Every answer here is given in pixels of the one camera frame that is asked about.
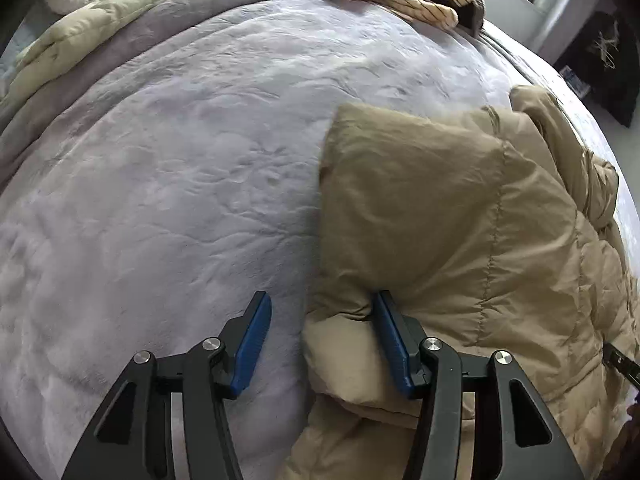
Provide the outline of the person right hand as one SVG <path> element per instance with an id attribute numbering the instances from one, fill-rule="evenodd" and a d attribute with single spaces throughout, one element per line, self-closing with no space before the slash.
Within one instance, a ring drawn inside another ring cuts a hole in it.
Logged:
<path id="1" fill-rule="evenodd" d="M 599 479 L 639 480 L 639 399 L 632 404 L 620 434 L 603 463 Z"/>

